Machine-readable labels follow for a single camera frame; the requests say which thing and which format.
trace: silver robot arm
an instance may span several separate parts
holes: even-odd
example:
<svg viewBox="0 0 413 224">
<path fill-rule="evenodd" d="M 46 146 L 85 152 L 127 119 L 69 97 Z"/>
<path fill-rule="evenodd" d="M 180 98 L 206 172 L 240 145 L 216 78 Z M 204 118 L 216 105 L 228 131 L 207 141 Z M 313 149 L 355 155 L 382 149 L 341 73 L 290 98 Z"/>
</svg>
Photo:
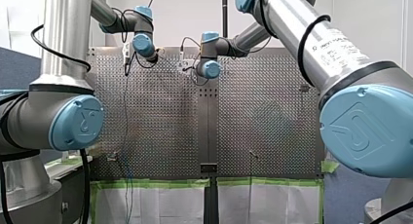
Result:
<svg viewBox="0 0 413 224">
<path fill-rule="evenodd" d="M 257 23 L 232 40 L 205 33 L 198 75 L 216 78 L 216 56 L 246 56 L 269 34 L 277 36 L 320 93 L 320 133 L 334 157 L 370 176 L 411 177 L 413 79 L 394 62 L 364 55 L 312 4 L 314 0 L 236 0 L 238 10 Z M 222 50 L 224 42 L 229 49 Z"/>
<path fill-rule="evenodd" d="M 97 141 L 103 125 L 102 103 L 86 80 L 91 16 L 104 32 L 134 32 L 136 53 L 158 59 L 150 9 L 117 14 L 102 0 L 46 0 L 45 24 L 35 30 L 44 28 L 43 42 L 37 40 L 45 49 L 40 77 L 28 91 L 0 91 L 0 223 L 61 223 L 61 185 L 50 181 L 38 156 L 42 149 L 81 150 L 89 203 L 84 149 Z M 86 214 L 82 223 L 87 221 Z"/>
</svg>

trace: white wall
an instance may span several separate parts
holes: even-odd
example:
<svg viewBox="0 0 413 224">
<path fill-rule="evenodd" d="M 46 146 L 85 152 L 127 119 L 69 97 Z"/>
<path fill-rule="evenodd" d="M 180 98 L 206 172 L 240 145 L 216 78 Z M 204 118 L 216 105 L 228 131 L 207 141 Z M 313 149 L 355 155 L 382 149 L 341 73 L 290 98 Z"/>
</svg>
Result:
<svg viewBox="0 0 413 224">
<path fill-rule="evenodd" d="M 0 47 L 30 56 L 41 56 L 41 48 L 30 32 L 44 22 L 45 0 L 0 0 Z M 37 33 L 39 39 L 43 32 Z M 92 19 L 90 45 L 104 46 L 104 35 Z"/>
<path fill-rule="evenodd" d="M 106 1 L 122 10 L 149 3 L 149 0 Z M 331 14 L 332 0 L 318 0 L 316 7 L 323 14 Z M 178 47 L 185 36 L 200 40 L 204 31 L 222 34 L 221 0 L 154 0 L 151 8 L 155 25 L 154 43 L 158 47 Z M 252 16 L 237 11 L 235 0 L 228 0 L 228 18 L 229 37 L 238 35 L 254 22 Z M 121 46 L 120 36 L 106 36 L 106 45 Z M 280 45 L 273 39 L 270 47 Z"/>
<path fill-rule="evenodd" d="M 406 0 L 333 0 L 333 24 L 373 59 L 405 66 L 406 7 Z"/>
</svg>

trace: black strap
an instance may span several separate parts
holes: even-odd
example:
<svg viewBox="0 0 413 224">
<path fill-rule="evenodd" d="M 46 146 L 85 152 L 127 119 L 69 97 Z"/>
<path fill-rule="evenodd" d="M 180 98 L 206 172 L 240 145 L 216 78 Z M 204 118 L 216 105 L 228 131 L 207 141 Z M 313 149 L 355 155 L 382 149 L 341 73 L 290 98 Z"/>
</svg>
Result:
<svg viewBox="0 0 413 224">
<path fill-rule="evenodd" d="M 267 20 L 265 19 L 264 0 L 259 0 L 259 6 L 260 6 L 261 20 L 262 20 L 262 24 L 265 27 L 265 30 L 267 30 L 268 34 L 270 34 L 272 37 L 279 39 L 279 37 L 270 29 L 270 26 L 268 25 Z"/>
<path fill-rule="evenodd" d="M 57 92 L 57 93 L 77 93 L 77 94 L 94 94 L 93 90 L 65 86 L 65 85 L 47 85 L 47 84 L 35 84 L 29 87 L 31 92 Z"/>
<path fill-rule="evenodd" d="M 0 155 L 0 163 L 31 158 L 39 154 L 40 154 L 40 150 L 30 150 L 30 151 L 22 152 L 22 153 Z"/>
<path fill-rule="evenodd" d="M 397 64 L 395 64 L 392 61 L 379 61 L 373 64 L 370 64 L 364 68 L 361 68 L 352 74 L 350 74 L 348 77 L 344 78 L 337 84 L 335 84 L 319 101 L 319 110 L 322 109 L 324 104 L 336 93 L 340 92 L 341 90 L 344 90 L 346 87 L 350 86 L 354 82 L 374 73 L 380 70 L 385 70 L 389 68 L 399 68 L 401 69 Z"/>
<path fill-rule="evenodd" d="M 318 17 L 314 22 L 312 22 L 306 29 L 306 32 L 304 33 L 303 37 L 301 38 L 300 45 L 298 47 L 298 54 L 297 54 L 297 62 L 298 62 L 298 67 L 300 69 L 301 75 L 303 78 L 309 83 L 311 86 L 314 86 L 313 83 L 311 82 L 309 76 L 307 75 L 306 70 L 304 69 L 304 49 L 306 47 L 306 42 L 307 39 L 309 38 L 311 32 L 313 29 L 316 27 L 317 24 L 323 21 L 331 21 L 331 17 L 328 15 L 323 15 Z"/>
</svg>

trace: pegboard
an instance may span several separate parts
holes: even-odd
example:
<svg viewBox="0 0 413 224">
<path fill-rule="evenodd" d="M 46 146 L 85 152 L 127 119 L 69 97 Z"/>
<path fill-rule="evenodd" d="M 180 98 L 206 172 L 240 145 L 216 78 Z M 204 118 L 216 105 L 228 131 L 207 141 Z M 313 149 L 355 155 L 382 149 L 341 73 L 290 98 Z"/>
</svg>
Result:
<svg viewBox="0 0 413 224">
<path fill-rule="evenodd" d="M 285 49 L 222 59 L 218 176 L 320 175 L 318 92 Z"/>
<path fill-rule="evenodd" d="M 194 178 L 200 163 L 217 163 L 218 176 L 320 175 L 318 94 L 285 49 L 223 57 L 220 78 L 202 87 L 176 67 L 178 48 L 161 54 L 126 78 L 120 48 L 90 51 L 89 78 L 105 107 L 93 179 Z"/>
<path fill-rule="evenodd" d="M 150 69 L 135 61 L 128 77 L 121 49 L 94 48 L 90 56 L 105 109 L 93 179 L 199 177 L 197 89 L 178 72 L 178 53 L 165 50 Z"/>
</svg>

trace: metal stand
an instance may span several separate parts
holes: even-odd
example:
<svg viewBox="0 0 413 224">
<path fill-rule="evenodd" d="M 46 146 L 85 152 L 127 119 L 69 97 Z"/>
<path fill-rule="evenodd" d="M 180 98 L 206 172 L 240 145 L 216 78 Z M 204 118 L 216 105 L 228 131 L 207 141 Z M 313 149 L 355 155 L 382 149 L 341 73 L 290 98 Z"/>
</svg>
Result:
<svg viewBox="0 0 413 224">
<path fill-rule="evenodd" d="M 50 181 L 39 156 L 4 164 L 7 200 L 14 224 L 60 224 L 61 185 Z M 3 211 L 0 224 L 5 224 Z"/>
<path fill-rule="evenodd" d="M 401 205 L 407 204 L 413 198 L 413 179 L 394 178 L 389 184 L 382 199 L 368 202 L 364 207 L 365 224 L 371 223 Z M 413 210 L 402 212 L 383 224 L 408 224 L 413 222 Z"/>
</svg>

